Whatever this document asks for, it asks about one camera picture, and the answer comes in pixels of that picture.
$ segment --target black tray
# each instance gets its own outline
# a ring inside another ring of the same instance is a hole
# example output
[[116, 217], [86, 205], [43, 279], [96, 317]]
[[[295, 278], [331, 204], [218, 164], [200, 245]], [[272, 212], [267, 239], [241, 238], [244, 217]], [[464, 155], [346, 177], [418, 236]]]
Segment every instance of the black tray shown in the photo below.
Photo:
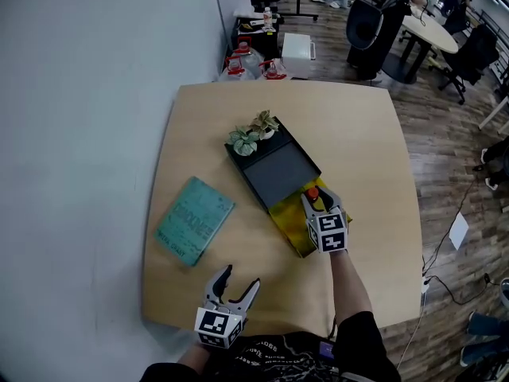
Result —
[[279, 130], [271, 138], [257, 141], [258, 149], [251, 155], [238, 155], [233, 146], [224, 145], [266, 211], [321, 175], [281, 120], [275, 119], [279, 122]]

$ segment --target desk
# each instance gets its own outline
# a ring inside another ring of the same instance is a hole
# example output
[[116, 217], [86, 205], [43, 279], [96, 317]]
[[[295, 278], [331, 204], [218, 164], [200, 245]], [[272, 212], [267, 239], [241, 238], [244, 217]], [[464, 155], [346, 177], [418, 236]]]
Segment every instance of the desk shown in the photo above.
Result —
[[[413, 9], [413, 11], [416, 12], [419, 17], [421, 16], [420, 10]], [[423, 60], [426, 58], [426, 55], [432, 45], [447, 53], [458, 52], [458, 44], [444, 27], [433, 20], [428, 14], [423, 14], [422, 20], [425, 25], [422, 25], [421, 20], [413, 15], [405, 16], [403, 20], [403, 27], [405, 27], [405, 29], [407, 29], [411, 34], [405, 51], [401, 58], [393, 53], [389, 53], [383, 62], [382, 70], [398, 82], [402, 82], [404, 84], [415, 83], [415, 80], [417, 79], [415, 74]], [[421, 46], [421, 51], [419, 51], [415, 62], [412, 65], [408, 65], [406, 60], [408, 59], [408, 56], [416, 42], [418, 42]]]
[[[181, 87], [161, 148], [147, 225], [143, 314], [192, 329], [205, 283], [233, 264], [225, 298], [262, 281], [246, 335], [305, 329], [321, 336], [334, 318], [329, 257], [298, 258], [227, 156], [235, 125], [270, 109], [343, 200], [350, 256], [385, 326], [416, 318], [421, 301], [421, 226], [402, 130], [386, 89], [312, 81]], [[196, 175], [236, 206], [195, 267], [153, 237], [185, 182]]]
[[[505, 106], [507, 105], [507, 101], [509, 101], [509, 96], [505, 96], [502, 99], [502, 102], [499, 103], [499, 106], [497, 106], [495, 109], [492, 110], [492, 113], [490, 113], [485, 120], [483, 120], [479, 125], [479, 130], [483, 130], [484, 126], [486, 126], [490, 120], [492, 120], [497, 113], [499, 113]], [[505, 122], [505, 124], [497, 130], [498, 134], [502, 134], [503, 131], [505, 131], [509, 127], [509, 121]]]

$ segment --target teal book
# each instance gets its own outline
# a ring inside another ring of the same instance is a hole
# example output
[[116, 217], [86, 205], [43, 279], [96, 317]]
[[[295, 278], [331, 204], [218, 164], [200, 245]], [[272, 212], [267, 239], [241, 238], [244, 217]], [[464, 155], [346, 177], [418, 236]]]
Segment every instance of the teal book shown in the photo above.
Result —
[[192, 177], [154, 236], [182, 262], [195, 266], [234, 206], [232, 200]]

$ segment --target power strip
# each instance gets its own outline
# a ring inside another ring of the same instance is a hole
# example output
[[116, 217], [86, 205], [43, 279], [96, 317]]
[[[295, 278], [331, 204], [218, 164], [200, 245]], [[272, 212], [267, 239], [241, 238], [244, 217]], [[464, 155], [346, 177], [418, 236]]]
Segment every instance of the power strip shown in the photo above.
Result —
[[426, 283], [426, 277], [422, 276], [421, 294], [424, 294], [429, 289], [429, 282]]

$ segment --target red bottle cap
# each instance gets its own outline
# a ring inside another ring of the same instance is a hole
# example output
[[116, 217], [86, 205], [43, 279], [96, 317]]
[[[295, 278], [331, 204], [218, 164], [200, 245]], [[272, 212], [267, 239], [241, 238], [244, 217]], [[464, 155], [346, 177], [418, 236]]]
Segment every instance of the red bottle cap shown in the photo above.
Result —
[[318, 188], [312, 187], [306, 191], [308, 198], [312, 199], [313, 201], [317, 200], [320, 196], [320, 193], [318, 192]]

